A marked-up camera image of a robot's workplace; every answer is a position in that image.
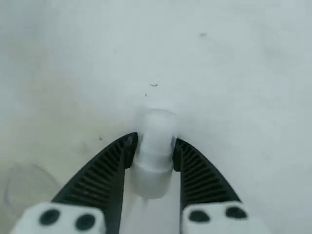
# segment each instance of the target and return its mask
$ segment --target white surface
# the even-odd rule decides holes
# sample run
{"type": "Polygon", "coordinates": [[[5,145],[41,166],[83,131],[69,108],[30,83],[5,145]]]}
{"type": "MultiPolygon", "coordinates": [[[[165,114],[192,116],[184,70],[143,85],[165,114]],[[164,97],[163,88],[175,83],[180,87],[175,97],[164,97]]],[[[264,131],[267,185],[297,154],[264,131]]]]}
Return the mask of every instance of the white surface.
{"type": "Polygon", "coordinates": [[[263,221],[251,214],[240,202],[222,202],[196,204],[183,211],[183,234],[215,233],[215,234],[270,234],[263,221]],[[247,213],[248,218],[235,219],[226,217],[228,207],[239,207],[247,213]],[[203,211],[208,215],[208,222],[194,222],[189,219],[192,211],[203,211]]]}
{"type": "MultiPolygon", "coordinates": [[[[37,163],[64,184],[157,101],[273,233],[309,233],[311,10],[308,0],[1,0],[1,172],[37,163]]],[[[173,233],[176,190],[133,217],[173,233]]]]}
{"type": "Polygon", "coordinates": [[[105,219],[100,209],[60,205],[57,203],[41,203],[27,209],[22,218],[17,222],[11,234],[104,234],[106,232],[105,219]],[[60,212],[57,221],[48,226],[40,225],[40,217],[48,210],[60,212]],[[76,221],[82,215],[93,215],[95,222],[93,227],[81,231],[76,228],[76,221]]]}

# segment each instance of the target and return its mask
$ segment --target white cylindrical object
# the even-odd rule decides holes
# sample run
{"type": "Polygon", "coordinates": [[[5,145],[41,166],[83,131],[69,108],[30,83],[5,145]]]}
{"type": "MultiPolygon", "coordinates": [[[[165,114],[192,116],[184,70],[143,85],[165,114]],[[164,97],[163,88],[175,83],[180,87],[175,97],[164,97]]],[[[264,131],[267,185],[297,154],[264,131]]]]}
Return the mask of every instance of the white cylindrical object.
{"type": "Polygon", "coordinates": [[[136,194],[147,199],[165,195],[173,170],[172,153],[176,138],[176,114],[150,110],[143,116],[139,147],[131,171],[136,194]]]}

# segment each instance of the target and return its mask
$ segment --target black rubber grip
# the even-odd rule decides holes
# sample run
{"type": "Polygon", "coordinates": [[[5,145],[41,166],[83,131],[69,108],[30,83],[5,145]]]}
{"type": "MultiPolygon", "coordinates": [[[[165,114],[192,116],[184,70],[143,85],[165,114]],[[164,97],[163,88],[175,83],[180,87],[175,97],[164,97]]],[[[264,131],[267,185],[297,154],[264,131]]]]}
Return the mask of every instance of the black rubber grip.
{"type": "Polygon", "coordinates": [[[97,207],[105,215],[106,233],[118,234],[124,171],[132,165],[137,133],[125,135],[91,159],[53,198],[53,202],[97,207]]]}
{"type": "Polygon", "coordinates": [[[189,143],[176,141],[173,161],[181,172],[181,211],[192,204],[240,201],[222,174],[189,143]]]}

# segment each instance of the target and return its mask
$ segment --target black circular hole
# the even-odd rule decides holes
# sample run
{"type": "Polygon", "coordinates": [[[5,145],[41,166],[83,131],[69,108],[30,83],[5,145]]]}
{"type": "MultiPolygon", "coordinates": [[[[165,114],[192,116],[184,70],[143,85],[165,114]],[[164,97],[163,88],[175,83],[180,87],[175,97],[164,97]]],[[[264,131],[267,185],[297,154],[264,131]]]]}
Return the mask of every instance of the black circular hole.
{"type": "Polygon", "coordinates": [[[49,226],[54,224],[59,219],[60,212],[56,209],[51,209],[44,212],[39,219],[39,222],[43,226],[49,226]]]}
{"type": "Polygon", "coordinates": [[[192,211],[189,216],[189,219],[191,221],[198,222],[198,223],[210,221],[209,216],[204,211],[200,211],[200,210],[192,211]]]}
{"type": "Polygon", "coordinates": [[[228,207],[226,209],[225,215],[228,218],[237,218],[237,219],[247,218],[246,212],[237,206],[228,207]]]}
{"type": "Polygon", "coordinates": [[[76,228],[80,231],[86,231],[93,227],[96,218],[92,214],[84,214],[76,221],[76,228]]]}

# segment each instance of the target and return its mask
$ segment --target screw hole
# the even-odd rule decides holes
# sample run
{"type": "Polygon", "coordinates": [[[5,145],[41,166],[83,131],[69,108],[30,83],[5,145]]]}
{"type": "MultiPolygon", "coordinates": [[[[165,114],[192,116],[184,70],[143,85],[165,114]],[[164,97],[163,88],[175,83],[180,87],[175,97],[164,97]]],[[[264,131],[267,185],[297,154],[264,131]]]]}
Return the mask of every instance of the screw hole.
{"type": "Polygon", "coordinates": [[[59,219],[60,212],[56,209],[51,209],[44,212],[39,219],[39,222],[42,226],[50,226],[57,222],[59,219]]]}
{"type": "Polygon", "coordinates": [[[228,207],[226,209],[225,215],[228,218],[235,218],[235,219],[247,218],[246,212],[237,206],[228,207]]]}
{"type": "Polygon", "coordinates": [[[189,219],[193,222],[201,223],[201,222],[209,222],[210,218],[204,211],[192,211],[190,213],[189,219]]]}

